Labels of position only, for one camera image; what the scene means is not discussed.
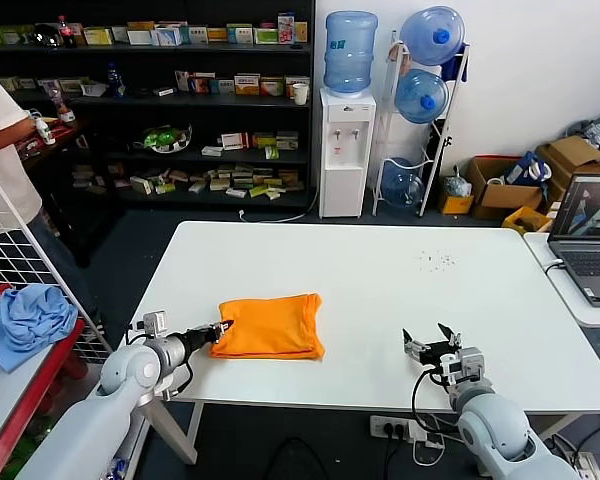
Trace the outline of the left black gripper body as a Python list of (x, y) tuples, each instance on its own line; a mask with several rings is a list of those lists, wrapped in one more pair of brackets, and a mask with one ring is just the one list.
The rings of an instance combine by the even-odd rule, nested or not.
[(189, 331), (189, 344), (192, 349), (200, 349), (206, 344), (215, 343), (216, 334), (219, 332), (219, 323), (191, 329)]

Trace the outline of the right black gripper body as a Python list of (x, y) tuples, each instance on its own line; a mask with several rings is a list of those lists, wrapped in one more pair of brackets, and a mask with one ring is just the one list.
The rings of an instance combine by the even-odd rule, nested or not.
[(440, 369), (442, 365), (442, 357), (445, 355), (453, 355), (454, 346), (448, 341), (439, 341), (426, 344), (420, 352), (420, 363), (423, 366), (432, 366), (434, 369)]

